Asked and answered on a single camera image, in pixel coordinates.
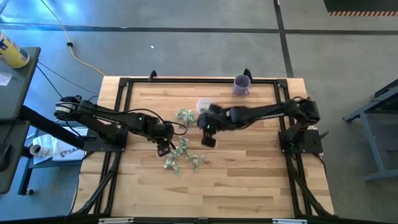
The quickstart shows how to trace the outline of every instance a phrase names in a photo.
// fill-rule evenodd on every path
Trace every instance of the black desk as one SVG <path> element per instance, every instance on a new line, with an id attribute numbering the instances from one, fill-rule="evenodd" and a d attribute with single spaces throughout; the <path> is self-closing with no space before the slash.
<path id="1" fill-rule="evenodd" d="M 8 85 L 0 86 L 0 139 L 6 137 L 9 131 L 8 125 L 11 123 L 16 125 L 15 121 L 19 120 L 25 121 L 24 124 L 28 124 L 27 128 L 29 128 L 30 124 L 39 130 L 51 134 L 53 137 L 63 142 L 83 149 L 84 142 L 80 139 L 76 139 L 76 136 L 73 133 L 67 131 L 63 127 L 55 124 L 53 121 L 41 116 L 34 110 L 23 105 L 30 82 L 32 81 L 37 61 L 39 60 L 40 48 L 24 47 L 23 49 L 30 55 L 30 61 L 24 67 L 14 69 L 6 65 L 4 62 L 0 62 L 0 72 L 12 74 L 12 78 Z M 20 125 L 17 126 L 20 131 L 18 135 L 16 134 L 16 136 L 20 139 L 19 141 L 15 139 L 15 141 L 12 142 L 14 145 L 12 145 L 13 153 L 11 161 L 14 162 L 10 163 L 6 170 L 0 172 L 0 194 L 5 194 L 9 191 L 9 187 L 14 178 L 16 167 L 18 165 L 18 160 L 21 154 L 25 152 L 23 148 L 27 130 L 25 131 L 22 129 L 22 126 Z M 31 169 L 29 169 L 29 164 L 27 164 L 27 166 L 28 169 L 26 169 L 25 172 L 31 172 Z M 23 181 L 19 191 L 20 194 L 26 193 L 28 182 Z"/>

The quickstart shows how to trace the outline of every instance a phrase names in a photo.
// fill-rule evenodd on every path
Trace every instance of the concrete floor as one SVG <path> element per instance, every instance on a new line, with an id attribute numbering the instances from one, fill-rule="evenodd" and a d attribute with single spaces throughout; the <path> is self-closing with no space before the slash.
<path id="1" fill-rule="evenodd" d="M 222 27 L 275 29 L 272 0 L 118 0 L 50 1 L 69 25 L 116 27 Z M 329 17 L 322 0 L 280 0 L 286 29 L 397 30 L 397 17 Z M 56 24 L 39 1 L 10 0 L 3 22 Z M 39 60 L 79 85 L 99 91 L 102 76 L 72 59 L 59 31 L 7 30 L 20 46 L 42 48 Z M 255 77 L 286 77 L 278 34 L 212 34 L 171 32 L 69 32 L 76 54 L 108 75 L 235 76 L 249 67 Z M 337 215 L 396 222 L 398 179 L 364 183 L 376 171 L 360 122 L 342 116 L 369 101 L 397 78 L 398 38 L 388 35 L 287 35 L 295 77 L 305 79 L 318 101 L 331 199 Z M 63 95 L 92 96 L 47 76 Z M 25 105 L 49 119 L 58 96 L 36 72 Z M 11 191 L 0 195 L 0 220 L 66 215 L 76 189 L 79 167 L 33 171 L 29 187 L 37 193 L 16 195 L 24 160 Z"/>

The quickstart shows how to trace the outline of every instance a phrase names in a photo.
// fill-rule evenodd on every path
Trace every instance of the striped tape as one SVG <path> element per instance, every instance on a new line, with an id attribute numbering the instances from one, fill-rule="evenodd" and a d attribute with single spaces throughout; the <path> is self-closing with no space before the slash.
<path id="1" fill-rule="evenodd" d="M 338 11 L 329 12 L 329 16 L 398 16 L 398 11 Z"/>

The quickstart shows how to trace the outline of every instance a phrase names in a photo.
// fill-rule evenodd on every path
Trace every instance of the spray can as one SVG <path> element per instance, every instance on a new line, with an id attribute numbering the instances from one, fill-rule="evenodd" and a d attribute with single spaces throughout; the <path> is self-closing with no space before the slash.
<path id="1" fill-rule="evenodd" d="M 29 62 L 30 57 L 0 30 L 0 60 L 12 68 L 21 68 Z"/>

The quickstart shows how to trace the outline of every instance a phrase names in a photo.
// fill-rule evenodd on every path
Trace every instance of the purple mug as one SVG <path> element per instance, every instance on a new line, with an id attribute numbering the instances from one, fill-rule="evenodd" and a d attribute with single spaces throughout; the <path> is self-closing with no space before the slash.
<path id="1" fill-rule="evenodd" d="M 245 75 L 238 75 L 234 80 L 233 93 L 236 95 L 249 95 L 250 78 Z"/>

